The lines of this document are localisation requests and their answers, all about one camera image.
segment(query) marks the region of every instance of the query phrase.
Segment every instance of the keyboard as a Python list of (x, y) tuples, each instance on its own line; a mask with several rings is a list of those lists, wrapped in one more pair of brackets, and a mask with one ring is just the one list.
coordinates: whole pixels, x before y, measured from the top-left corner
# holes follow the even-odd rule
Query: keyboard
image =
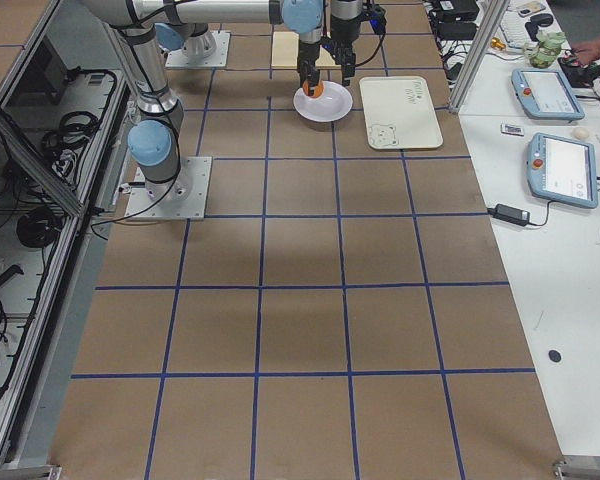
[(504, 12), (500, 30), (502, 31), (503, 40), (509, 48), (522, 49), (525, 43), (531, 42), (524, 24), (527, 23), (527, 18), (522, 18), (518, 12), (507, 10)]

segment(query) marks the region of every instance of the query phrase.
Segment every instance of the red cloth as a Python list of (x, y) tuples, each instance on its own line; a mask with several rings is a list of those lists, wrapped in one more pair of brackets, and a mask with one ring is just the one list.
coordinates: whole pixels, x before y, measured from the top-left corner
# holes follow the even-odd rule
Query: red cloth
[(600, 58), (600, 36), (594, 40), (572, 45), (571, 51), (576, 54), (583, 65), (589, 65)]

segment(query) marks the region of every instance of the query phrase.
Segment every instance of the metal mounting plate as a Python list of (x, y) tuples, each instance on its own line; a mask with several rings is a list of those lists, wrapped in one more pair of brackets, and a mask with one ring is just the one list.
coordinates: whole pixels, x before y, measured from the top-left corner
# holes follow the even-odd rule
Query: metal mounting plate
[(207, 58), (199, 61), (191, 61), (180, 50), (169, 52), (166, 67), (169, 70), (196, 70), (207, 68), (224, 68), (227, 66), (227, 57), (229, 55), (229, 39), (231, 34), (224, 30), (211, 32), (216, 40), (216, 51)]
[[(152, 221), (152, 220), (202, 220), (207, 205), (207, 193), (209, 191), (209, 179), (211, 178), (211, 157), (184, 157), (182, 168), (188, 170), (193, 179), (191, 193), (184, 199), (178, 198), (161, 202), (154, 207), (131, 217), (128, 221)], [(138, 168), (134, 182), (144, 182), (144, 175)], [(134, 188), (129, 196), (125, 216), (140, 212), (149, 207), (153, 200), (147, 195), (144, 187)]]

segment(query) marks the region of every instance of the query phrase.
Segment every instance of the blue and white tablet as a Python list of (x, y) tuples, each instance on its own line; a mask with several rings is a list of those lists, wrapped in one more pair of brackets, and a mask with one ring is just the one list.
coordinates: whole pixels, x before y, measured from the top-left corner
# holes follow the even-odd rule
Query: blue and white tablet
[(529, 145), (527, 180), (536, 197), (576, 207), (598, 206), (593, 145), (536, 133)]
[(531, 118), (566, 121), (584, 118), (584, 111), (561, 71), (516, 69), (511, 74), (511, 83)]

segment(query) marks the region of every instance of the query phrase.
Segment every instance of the blue joint cap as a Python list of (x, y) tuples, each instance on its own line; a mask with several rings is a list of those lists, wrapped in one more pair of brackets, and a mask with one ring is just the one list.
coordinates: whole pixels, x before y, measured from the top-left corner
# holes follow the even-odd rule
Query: blue joint cap
[(156, 23), (156, 36), (160, 46), (170, 52), (180, 50), (186, 41), (182, 35), (166, 23)]
[(322, 21), (322, 0), (284, 0), (282, 20), (296, 33), (309, 33)]
[(171, 152), (169, 129), (155, 120), (144, 120), (133, 127), (127, 143), (131, 155), (143, 167), (161, 164)]

